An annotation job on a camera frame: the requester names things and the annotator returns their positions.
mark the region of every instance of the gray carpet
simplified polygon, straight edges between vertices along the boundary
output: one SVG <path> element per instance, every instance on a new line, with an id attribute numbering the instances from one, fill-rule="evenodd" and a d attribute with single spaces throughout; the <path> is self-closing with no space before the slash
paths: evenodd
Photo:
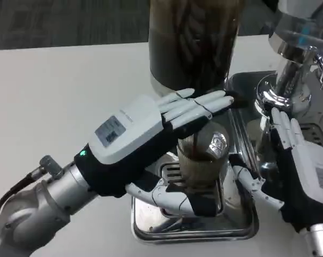
<path id="1" fill-rule="evenodd" d="M 246 0 L 240 35 L 256 35 L 273 13 Z M 0 49 L 146 42 L 148 0 L 0 0 Z"/>

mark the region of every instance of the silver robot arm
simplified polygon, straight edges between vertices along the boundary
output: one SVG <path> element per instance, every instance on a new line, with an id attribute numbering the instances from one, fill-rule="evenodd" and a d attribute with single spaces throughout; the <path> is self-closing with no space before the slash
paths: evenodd
<path id="1" fill-rule="evenodd" d="M 208 199 L 145 171 L 175 147 L 178 138 L 198 132 L 214 115 L 245 104 L 232 97 L 233 92 L 186 99 L 193 93 L 185 89 L 157 102 L 148 96 L 137 98 L 110 116 L 64 169 L 45 156 L 0 200 L 0 257 L 30 256 L 97 195 L 119 198 L 128 193 L 180 215 L 215 215 L 216 205 Z M 47 173 L 47 181 L 23 191 Z"/>
<path id="2" fill-rule="evenodd" d="M 30 256 L 95 197 L 74 163 L 63 169 L 61 178 L 15 194 L 0 214 L 0 257 Z"/>

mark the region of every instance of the glass jar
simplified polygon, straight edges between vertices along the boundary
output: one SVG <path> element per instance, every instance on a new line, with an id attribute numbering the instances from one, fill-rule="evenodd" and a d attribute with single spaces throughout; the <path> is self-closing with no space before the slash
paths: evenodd
<path id="1" fill-rule="evenodd" d="M 223 87 L 244 0 L 151 0 L 152 79 L 199 94 Z"/>

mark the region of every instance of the white table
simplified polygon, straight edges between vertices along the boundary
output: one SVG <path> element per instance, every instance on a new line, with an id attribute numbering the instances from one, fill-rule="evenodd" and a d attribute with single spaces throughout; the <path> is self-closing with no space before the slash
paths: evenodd
<path id="1" fill-rule="evenodd" d="M 278 62 L 266 36 L 239 37 L 230 75 Z M 141 93 L 155 95 L 147 43 L 0 51 L 0 197 L 43 155 L 70 162 L 104 117 Z M 33 256 L 306 256 L 279 214 L 257 210 L 249 240 L 146 245 L 131 233 L 129 196 L 97 198 Z"/>

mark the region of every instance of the black cable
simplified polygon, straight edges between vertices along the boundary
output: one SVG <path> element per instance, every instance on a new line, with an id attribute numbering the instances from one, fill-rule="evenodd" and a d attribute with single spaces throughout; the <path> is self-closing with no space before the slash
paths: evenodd
<path id="1" fill-rule="evenodd" d="M 10 190 L 7 191 L 0 199 L 0 211 L 2 209 L 2 206 L 6 203 L 6 201 L 10 197 L 12 197 L 14 194 L 17 194 L 18 192 L 20 192 L 22 189 L 32 184 L 33 182 L 35 182 L 35 180 L 32 178 L 32 174 L 29 173 L 27 176 L 21 179 L 21 181 L 19 181 L 15 186 L 10 188 Z"/>

